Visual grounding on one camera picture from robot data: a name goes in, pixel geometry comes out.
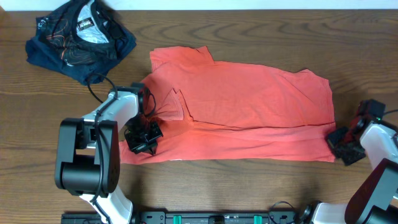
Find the green strip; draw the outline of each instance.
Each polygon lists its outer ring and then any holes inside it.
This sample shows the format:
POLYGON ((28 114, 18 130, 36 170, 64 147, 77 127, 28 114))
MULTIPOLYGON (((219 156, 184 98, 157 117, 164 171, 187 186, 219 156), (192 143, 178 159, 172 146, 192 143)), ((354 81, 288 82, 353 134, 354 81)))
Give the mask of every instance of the green strip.
POLYGON ((173 217, 173 224, 182 224, 182 217, 181 215, 175 215, 173 217))
POLYGON ((262 224, 262 217, 259 215, 254 216, 254 224, 262 224))

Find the robotic arm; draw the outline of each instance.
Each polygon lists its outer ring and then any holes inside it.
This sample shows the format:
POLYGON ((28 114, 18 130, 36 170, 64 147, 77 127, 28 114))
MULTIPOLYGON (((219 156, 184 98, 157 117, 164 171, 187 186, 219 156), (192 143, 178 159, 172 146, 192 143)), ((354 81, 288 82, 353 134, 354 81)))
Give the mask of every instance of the robotic arm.
POLYGON ((61 122, 55 183, 58 188, 90 203, 98 212, 94 215, 64 214, 62 223, 182 224, 182 220, 191 224, 398 223, 398 212, 389 205, 398 188, 397 128, 382 122, 380 112, 377 117, 373 111, 375 105, 369 104, 362 105, 364 109, 357 113, 351 129, 340 134, 345 141, 359 141, 374 168, 347 205, 309 205, 300 218, 295 216, 294 211, 272 212, 272 215, 271 211, 245 214, 138 213, 118 186, 118 133, 126 125, 130 130, 126 140, 131 151, 151 154, 155 153, 156 139, 162 133, 156 123, 148 122, 144 116, 143 84, 119 86, 117 93, 116 99, 116 92, 110 91, 108 99, 90 114, 82 118, 67 118, 61 122), (95 155, 76 153, 76 149, 86 148, 95 149, 95 155))

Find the wooden table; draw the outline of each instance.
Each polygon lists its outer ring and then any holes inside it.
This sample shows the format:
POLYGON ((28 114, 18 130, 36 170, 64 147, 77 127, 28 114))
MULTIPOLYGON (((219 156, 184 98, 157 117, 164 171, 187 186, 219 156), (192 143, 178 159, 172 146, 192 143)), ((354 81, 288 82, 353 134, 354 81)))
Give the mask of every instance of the wooden table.
MULTIPOLYGON (((0 222, 59 223, 65 211, 91 207, 54 183, 59 124, 98 106, 75 80, 28 64, 25 42, 35 17, 0 12, 0 222)), ((156 47, 207 45, 215 60, 256 63, 327 78, 338 125, 374 98, 398 108, 397 11, 121 11, 137 47, 109 77, 117 85, 150 73, 156 47)), ((95 86, 105 97, 110 86, 95 86)), ((398 114, 386 120, 397 124, 398 114)), ((371 172, 367 159, 288 162, 271 159, 122 165, 119 184, 140 208, 267 210, 279 200, 300 207, 318 199, 346 203, 371 172)))

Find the red cloth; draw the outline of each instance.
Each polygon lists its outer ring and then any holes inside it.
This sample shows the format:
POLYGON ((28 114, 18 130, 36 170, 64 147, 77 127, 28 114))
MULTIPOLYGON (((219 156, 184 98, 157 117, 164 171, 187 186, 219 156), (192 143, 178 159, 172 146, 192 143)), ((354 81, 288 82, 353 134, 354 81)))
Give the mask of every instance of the red cloth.
MULTIPOLYGON (((309 70, 214 62, 208 49, 169 47, 150 53, 152 74, 142 82, 156 99, 164 136, 157 153, 134 154, 130 164, 196 159, 334 160, 325 136, 335 129, 328 80, 309 70)), ((148 103, 148 111, 153 102, 148 103)))

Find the wrinkled fabric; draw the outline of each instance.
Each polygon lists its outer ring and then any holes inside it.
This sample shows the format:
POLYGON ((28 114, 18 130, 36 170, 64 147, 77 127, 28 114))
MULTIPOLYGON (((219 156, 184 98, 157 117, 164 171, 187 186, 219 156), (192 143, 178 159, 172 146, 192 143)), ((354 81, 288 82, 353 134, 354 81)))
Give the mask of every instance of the wrinkled fabric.
MULTIPOLYGON (((325 136, 335 129, 328 80, 309 70, 215 62, 208 49, 169 47, 150 53, 142 82, 156 99, 164 136, 156 155, 119 143, 122 163, 197 159, 333 162, 325 136)), ((153 108, 149 101, 147 113, 153 108)))

